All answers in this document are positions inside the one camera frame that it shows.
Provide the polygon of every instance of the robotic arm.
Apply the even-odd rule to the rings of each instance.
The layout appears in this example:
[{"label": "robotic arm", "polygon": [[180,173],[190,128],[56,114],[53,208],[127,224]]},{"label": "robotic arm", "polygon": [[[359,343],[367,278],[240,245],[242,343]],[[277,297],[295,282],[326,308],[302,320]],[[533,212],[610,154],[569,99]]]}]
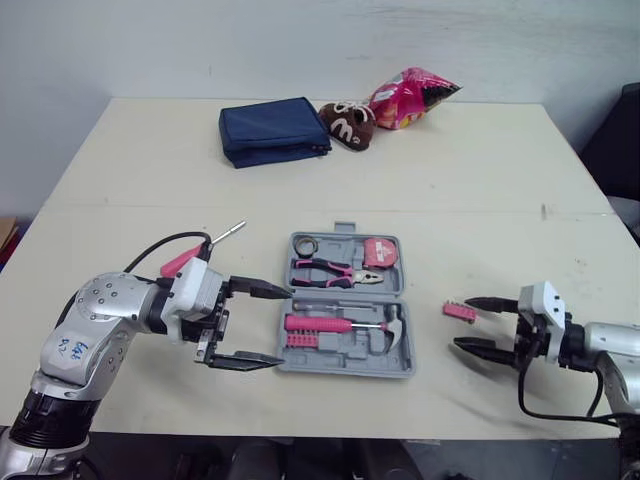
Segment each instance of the robotic arm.
[{"label": "robotic arm", "polygon": [[[535,418],[593,422],[621,429],[621,478],[640,479],[640,327],[573,323],[565,303],[549,282],[522,288],[518,300],[477,297],[466,303],[490,312],[518,315],[513,351],[496,348],[493,340],[459,337],[463,350],[518,370],[520,409]],[[524,382],[531,361],[543,356],[548,363],[598,377],[595,398],[585,416],[548,415],[532,412],[524,402]],[[612,413],[594,417],[602,391]]]},{"label": "robotic arm", "polygon": [[207,267],[210,244],[202,249],[206,259],[191,258],[175,278],[148,280],[127,268],[98,275],[78,290],[45,341],[22,410],[0,437],[0,480],[72,478],[89,444],[93,415],[137,333],[197,343],[194,360],[211,368],[250,371],[282,362],[253,352],[216,353],[229,319],[225,302],[234,292],[269,299],[291,295],[263,280],[225,281]]}]

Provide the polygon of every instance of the pliers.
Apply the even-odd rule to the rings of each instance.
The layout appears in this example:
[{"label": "pliers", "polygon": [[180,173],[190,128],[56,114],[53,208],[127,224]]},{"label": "pliers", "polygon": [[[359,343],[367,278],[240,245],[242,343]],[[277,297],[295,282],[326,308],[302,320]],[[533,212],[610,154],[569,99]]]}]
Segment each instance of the pliers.
[{"label": "pliers", "polygon": [[330,262],[323,258],[296,260],[293,267],[315,268],[338,275],[336,278],[330,278],[328,280],[305,280],[302,278],[292,278],[291,285],[297,287],[353,288],[354,283],[381,283],[384,281],[384,276],[380,273],[371,272],[369,270],[354,270],[348,263]]}]

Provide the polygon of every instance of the pink tape measure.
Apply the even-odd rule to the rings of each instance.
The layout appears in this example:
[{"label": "pink tape measure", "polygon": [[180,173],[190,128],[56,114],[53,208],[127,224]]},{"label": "pink tape measure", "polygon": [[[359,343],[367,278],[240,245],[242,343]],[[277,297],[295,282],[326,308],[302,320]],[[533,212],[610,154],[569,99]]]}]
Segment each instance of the pink tape measure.
[{"label": "pink tape measure", "polygon": [[398,249],[386,238],[367,238],[364,241],[364,267],[389,268],[398,261]]}]

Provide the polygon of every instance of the pink snack bag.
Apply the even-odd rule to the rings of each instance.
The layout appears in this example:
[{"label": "pink snack bag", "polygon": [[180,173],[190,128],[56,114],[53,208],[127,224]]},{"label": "pink snack bag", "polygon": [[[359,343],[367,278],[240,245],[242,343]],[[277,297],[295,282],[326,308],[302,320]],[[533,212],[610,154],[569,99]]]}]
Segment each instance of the pink snack bag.
[{"label": "pink snack bag", "polygon": [[460,87],[419,67],[403,70],[369,98],[379,127],[396,130],[422,118]]}]

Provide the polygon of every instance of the blue zippered case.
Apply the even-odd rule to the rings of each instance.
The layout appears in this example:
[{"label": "blue zippered case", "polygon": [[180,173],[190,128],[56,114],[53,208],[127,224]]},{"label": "blue zippered case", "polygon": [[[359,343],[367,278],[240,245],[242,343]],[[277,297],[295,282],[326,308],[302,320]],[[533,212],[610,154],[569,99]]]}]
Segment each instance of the blue zippered case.
[{"label": "blue zippered case", "polygon": [[220,137],[236,168],[326,155],[329,134],[304,97],[223,108]]}]

